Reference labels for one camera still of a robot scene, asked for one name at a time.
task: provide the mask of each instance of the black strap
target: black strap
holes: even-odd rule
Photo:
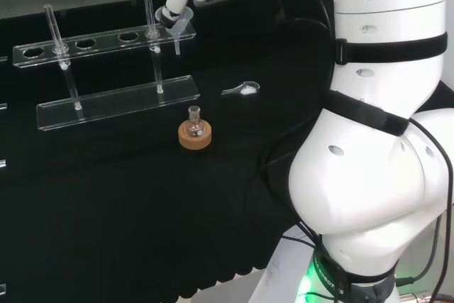
[[[346,119],[394,136],[401,136],[409,125],[407,119],[333,90],[329,91],[324,108]]]
[[[425,60],[443,54],[448,33],[438,37],[395,43],[349,43],[336,40],[336,63],[396,63]]]

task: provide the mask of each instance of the white floor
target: white floor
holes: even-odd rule
[[[433,233],[435,226],[429,226],[405,251],[397,266],[397,277],[408,277],[418,275],[425,267],[431,254]],[[438,237],[437,253],[432,268],[420,281],[402,287],[400,294],[415,293],[421,291],[432,292],[440,276],[443,264],[444,239]],[[450,252],[450,265],[448,274],[441,288],[441,293],[454,295],[454,252]],[[208,288],[192,297],[192,299],[180,298],[178,303],[248,303],[254,289],[262,277],[264,270],[257,271],[244,277],[236,276],[234,280],[226,283],[219,283],[215,287]]]

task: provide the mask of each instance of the green led light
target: green led light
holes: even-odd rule
[[[308,277],[303,277],[299,283],[298,295],[307,294],[309,291],[311,291],[311,281]]]
[[[314,263],[311,263],[307,269],[306,275],[301,279],[298,286],[298,295],[295,303],[306,303],[306,294],[311,291],[311,278],[315,274]]]

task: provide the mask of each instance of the black cloth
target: black cloth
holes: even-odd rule
[[[155,0],[156,8],[164,0]],[[330,43],[313,0],[232,0],[196,9],[197,36],[182,55],[162,46],[164,78],[191,74],[203,152],[179,146],[191,102],[42,132],[36,104],[68,97],[54,63],[17,69],[12,47],[50,39],[42,14],[0,21],[0,283],[7,302],[175,302],[217,280],[264,268],[295,223],[261,180],[245,186],[259,152],[320,108]],[[62,35],[145,24],[142,1],[57,13]],[[147,49],[73,60],[80,94],[149,82]],[[222,98],[244,81],[257,96]],[[454,106],[445,88],[438,104]],[[300,131],[273,158],[302,144]],[[270,169],[288,200],[291,160]]]

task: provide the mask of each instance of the rack hole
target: rack hole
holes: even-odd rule
[[[332,152],[335,156],[343,156],[344,152],[342,148],[338,147],[337,145],[330,145],[328,146],[330,152]]]
[[[91,39],[91,38],[85,39],[85,40],[79,40],[78,42],[76,42],[76,46],[79,49],[83,49],[83,50],[93,48],[95,45],[96,45],[95,39]]]
[[[137,32],[126,32],[122,33],[118,36],[118,39],[121,40],[122,42],[132,42],[133,40],[136,40],[139,37]]]
[[[26,58],[37,58],[40,57],[44,53],[43,48],[31,48],[27,49],[23,52],[23,56]]]

